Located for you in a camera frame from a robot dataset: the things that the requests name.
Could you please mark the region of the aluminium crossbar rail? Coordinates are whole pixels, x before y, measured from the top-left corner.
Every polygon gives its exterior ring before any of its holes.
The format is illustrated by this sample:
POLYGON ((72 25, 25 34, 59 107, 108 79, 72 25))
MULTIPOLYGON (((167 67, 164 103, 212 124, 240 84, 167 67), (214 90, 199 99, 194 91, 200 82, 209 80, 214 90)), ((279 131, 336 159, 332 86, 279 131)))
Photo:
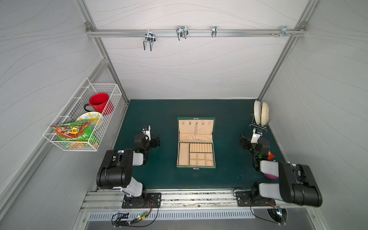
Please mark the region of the aluminium crossbar rail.
MULTIPOLYGON (((211 37, 210 29, 188 29, 190 37, 211 37)), ((221 29, 217 28, 216 37, 278 37, 271 36, 270 33, 278 33, 278 29, 221 29)), ((128 38, 144 38, 145 34, 152 32, 156 38, 177 37, 176 29, 158 29, 158 30, 93 30, 87 31, 88 37, 108 38, 108 37, 128 37, 128 38)), ((306 30, 288 29, 288 32, 295 33, 296 36, 305 36, 306 30)))

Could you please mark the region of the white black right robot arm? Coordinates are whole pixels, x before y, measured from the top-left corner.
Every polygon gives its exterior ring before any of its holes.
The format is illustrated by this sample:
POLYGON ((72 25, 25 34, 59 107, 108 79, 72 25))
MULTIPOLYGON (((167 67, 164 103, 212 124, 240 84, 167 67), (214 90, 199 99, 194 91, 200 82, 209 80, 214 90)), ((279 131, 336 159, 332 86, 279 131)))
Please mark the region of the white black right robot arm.
POLYGON ((241 198, 244 203, 269 202, 276 200, 299 206, 320 207, 323 203, 322 193, 309 166, 274 161, 270 153, 270 142, 264 138, 253 141, 243 135, 240 145, 252 155, 253 167, 257 172, 277 183, 254 183, 241 198))

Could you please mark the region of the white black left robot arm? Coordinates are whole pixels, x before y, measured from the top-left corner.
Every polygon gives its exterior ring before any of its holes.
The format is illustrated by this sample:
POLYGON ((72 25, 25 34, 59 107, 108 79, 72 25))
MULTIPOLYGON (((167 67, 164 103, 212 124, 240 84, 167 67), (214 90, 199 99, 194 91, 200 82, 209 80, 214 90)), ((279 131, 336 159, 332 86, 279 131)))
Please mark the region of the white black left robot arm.
POLYGON ((96 184, 100 189, 118 190, 128 198, 146 199, 143 183, 134 179, 133 167, 143 166, 148 161, 148 152, 161 145, 160 136, 152 139, 146 133, 134 137, 134 148, 106 151, 96 176, 96 184))

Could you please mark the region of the magenta round object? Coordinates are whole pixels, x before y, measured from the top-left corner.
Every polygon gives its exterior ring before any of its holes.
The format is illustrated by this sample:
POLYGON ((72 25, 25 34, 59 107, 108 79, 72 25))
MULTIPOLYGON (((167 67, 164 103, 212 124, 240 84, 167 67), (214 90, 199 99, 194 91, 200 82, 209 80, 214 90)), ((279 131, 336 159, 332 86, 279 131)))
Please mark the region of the magenta round object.
POLYGON ((271 174, 267 174, 265 173, 264 176, 268 179, 271 179, 271 180, 276 180, 278 179, 278 176, 275 176, 275 175, 271 175, 271 174))

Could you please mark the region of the metal double hook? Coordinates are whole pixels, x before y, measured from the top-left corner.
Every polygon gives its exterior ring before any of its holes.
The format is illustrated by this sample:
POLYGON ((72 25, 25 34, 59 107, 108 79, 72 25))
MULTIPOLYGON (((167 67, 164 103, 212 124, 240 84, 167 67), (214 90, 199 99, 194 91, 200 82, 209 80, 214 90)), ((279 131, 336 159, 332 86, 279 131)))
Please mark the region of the metal double hook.
POLYGON ((144 50, 147 49, 147 45, 149 45, 149 50, 152 51, 153 44, 156 41, 156 35, 152 32, 148 32, 145 34, 145 40, 143 41, 143 48, 144 50))

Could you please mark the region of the red snack packet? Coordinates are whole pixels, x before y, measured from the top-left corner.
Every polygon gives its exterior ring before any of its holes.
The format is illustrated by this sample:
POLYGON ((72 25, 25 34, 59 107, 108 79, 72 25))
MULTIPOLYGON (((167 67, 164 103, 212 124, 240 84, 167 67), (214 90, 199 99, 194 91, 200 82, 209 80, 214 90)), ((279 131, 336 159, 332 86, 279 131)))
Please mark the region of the red snack packet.
POLYGON ((275 155, 274 154, 272 154, 272 152, 268 152, 268 157, 267 157, 267 159, 269 160, 269 161, 272 161, 272 160, 274 160, 274 158, 275 158, 275 155))

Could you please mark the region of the white plate in rack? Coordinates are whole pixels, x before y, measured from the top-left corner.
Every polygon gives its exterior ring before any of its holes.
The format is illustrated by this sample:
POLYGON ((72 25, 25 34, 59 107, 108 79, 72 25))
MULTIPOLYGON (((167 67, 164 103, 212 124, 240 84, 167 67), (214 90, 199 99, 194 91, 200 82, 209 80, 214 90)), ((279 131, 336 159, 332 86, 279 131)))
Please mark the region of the white plate in rack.
POLYGON ((261 110, 262 110, 262 104, 260 101, 255 100, 254 102, 254 119, 255 123, 257 125, 261 124, 261 110))

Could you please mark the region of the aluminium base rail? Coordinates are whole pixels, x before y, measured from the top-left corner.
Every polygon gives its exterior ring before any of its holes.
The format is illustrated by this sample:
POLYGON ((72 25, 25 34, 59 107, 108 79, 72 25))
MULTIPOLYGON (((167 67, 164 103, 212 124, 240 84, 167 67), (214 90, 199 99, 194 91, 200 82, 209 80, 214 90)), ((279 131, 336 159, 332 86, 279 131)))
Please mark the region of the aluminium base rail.
MULTIPOLYGON (((149 189, 149 193, 161 193, 159 210, 206 210, 206 209, 240 209, 241 201, 237 192, 242 189, 149 189)), ((115 190, 98 190, 88 192, 79 212, 93 211, 138 211, 147 210, 139 204, 138 209, 131 205, 124 209, 125 195, 115 190)))

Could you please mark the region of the green snack bag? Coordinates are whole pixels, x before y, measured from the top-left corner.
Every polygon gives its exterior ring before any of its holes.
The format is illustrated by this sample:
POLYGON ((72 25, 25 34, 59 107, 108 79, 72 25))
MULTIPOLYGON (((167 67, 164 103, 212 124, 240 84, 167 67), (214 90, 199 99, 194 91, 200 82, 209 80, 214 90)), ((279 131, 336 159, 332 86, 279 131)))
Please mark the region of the green snack bag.
POLYGON ((59 141, 90 142, 94 146, 100 144, 88 120, 55 125, 51 128, 54 129, 59 141))

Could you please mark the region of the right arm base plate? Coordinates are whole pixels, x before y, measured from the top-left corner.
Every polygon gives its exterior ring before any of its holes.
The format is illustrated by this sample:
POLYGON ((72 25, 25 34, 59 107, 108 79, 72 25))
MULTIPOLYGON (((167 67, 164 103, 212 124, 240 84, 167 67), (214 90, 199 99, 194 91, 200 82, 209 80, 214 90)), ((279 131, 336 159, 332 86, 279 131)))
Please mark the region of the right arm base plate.
POLYGON ((268 207, 276 206, 272 198, 253 195, 251 191, 237 191, 234 193, 239 207, 268 207))

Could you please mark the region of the red mug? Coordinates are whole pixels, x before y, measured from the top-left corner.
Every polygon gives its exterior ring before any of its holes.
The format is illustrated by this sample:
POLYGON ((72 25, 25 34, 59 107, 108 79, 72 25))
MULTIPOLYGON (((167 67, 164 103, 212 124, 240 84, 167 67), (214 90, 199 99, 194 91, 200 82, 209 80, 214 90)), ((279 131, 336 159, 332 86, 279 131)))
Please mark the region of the red mug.
POLYGON ((90 97, 89 102, 83 106, 86 112, 98 112, 110 115, 114 112, 114 105, 106 93, 97 93, 90 97))

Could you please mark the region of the green jewelry box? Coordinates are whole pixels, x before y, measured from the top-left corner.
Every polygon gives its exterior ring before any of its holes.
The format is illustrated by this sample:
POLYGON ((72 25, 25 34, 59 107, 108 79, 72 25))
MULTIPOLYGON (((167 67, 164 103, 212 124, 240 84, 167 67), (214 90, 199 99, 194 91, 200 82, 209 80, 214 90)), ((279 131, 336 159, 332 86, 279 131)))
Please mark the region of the green jewelry box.
POLYGON ((214 150, 214 117, 179 117, 178 168, 216 168, 214 150))

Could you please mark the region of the cream plate in rack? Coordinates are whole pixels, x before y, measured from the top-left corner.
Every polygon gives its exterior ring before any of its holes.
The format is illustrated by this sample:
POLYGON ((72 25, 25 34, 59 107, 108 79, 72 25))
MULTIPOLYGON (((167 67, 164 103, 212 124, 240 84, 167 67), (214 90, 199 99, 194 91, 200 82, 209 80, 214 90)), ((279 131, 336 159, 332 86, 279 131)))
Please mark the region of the cream plate in rack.
POLYGON ((261 126, 266 126, 270 120, 270 109, 267 102, 262 103, 261 108, 261 126))

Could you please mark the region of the small metal hook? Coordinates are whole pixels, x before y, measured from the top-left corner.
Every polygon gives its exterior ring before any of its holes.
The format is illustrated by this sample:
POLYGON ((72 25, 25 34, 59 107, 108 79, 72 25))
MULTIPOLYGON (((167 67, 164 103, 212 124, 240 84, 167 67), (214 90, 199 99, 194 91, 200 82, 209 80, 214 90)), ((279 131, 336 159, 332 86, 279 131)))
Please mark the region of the small metal hook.
POLYGON ((217 27, 213 26, 211 30, 211 37, 215 38, 217 36, 217 27))

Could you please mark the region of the metal loop hook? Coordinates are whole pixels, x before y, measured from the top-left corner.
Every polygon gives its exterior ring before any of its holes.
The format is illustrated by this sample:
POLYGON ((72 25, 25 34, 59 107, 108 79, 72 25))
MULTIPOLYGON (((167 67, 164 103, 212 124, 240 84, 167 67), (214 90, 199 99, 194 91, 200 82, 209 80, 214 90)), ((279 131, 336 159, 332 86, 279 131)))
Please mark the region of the metal loop hook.
POLYGON ((189 34, 188 32, 188 27, 187 26, 179 26, 176 28, 176 34, 177 34, 177 38, 180 41, 181 38, 183 39, 187 39, 187 36, 189 34))

